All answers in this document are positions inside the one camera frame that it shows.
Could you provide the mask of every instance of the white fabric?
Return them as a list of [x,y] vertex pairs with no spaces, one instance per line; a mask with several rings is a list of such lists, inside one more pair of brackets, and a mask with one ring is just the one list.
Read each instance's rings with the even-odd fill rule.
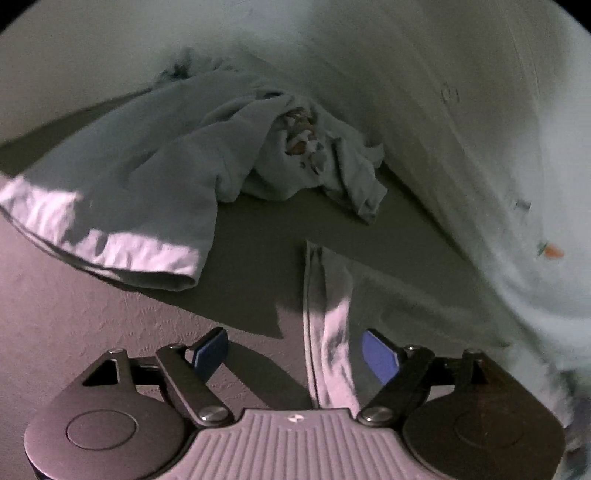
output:
[[308,243],[304,279],[304,342],[310,395],[317,407],[356,415],[381,388],[363,361],[361,336],[380,331],[397,345],[419,344],[440,356],[481,348],[531,391],[564,426],[569,392],[559,373],[520,335],[500,303],[479,310],[441,304],[411,285]]
[[550,0],[296,3],[238,23],[246,61],[383,141],[544,353],[591,373],[589,33]]
[[[375,217],[386,194],[374,172],[381,147],[366,147],[312,100],[257,74],[224,62],[199,65],[193,77],[65,140],[4,187],[0,210],[36,245],[79,268],[166,290],[197,284],[217,203],[240,192],[284,200],[322,187],[364,220]],[[300,127],[310,141],[300,140],[299,153],[288,142]]]

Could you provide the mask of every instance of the ribbed plastic surface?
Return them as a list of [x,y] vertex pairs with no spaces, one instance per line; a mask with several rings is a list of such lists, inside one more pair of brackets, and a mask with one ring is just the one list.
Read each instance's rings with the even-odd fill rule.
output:
[[247,410],[233,426],[201,432],[159,480],[440,480],[397,435],[348,410]]

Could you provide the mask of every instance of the white towel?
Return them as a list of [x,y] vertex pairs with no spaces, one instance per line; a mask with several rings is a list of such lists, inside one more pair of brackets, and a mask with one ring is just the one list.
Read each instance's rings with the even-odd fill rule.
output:
[[384,155],[307,97],[223,61],[86,126],[0,191],[0,212],[74,266],[149,288],[194,287],[218,202],[321,187],[370,222]]

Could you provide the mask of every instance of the white wall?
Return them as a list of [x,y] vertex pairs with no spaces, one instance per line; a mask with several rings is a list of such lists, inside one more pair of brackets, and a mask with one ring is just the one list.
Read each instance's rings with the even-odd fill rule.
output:
[[243,11],[232,3],[38,1],[0,35],[0,144],[146,87],[181,46],[215,51]]

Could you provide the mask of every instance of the floor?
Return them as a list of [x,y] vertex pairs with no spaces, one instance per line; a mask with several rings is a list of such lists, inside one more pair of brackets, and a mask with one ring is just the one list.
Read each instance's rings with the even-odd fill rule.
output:
[[[82,125],[125,100],[52,123],[0,149],[0,187]],[[302,285],[306,239],[429,292],[449,306],[485,309],[491,293],[388,171],[377,221],[368,226],[320,192],[282,203],[241,196],[220,205],[199,285],[182,293],[135,291],[47,256],[0,219],[0,478],[32,480],[22,434],[105,350],[151,355],[190,343],[214,325],[232,341],[210,381],[234,411],[307,408]]]

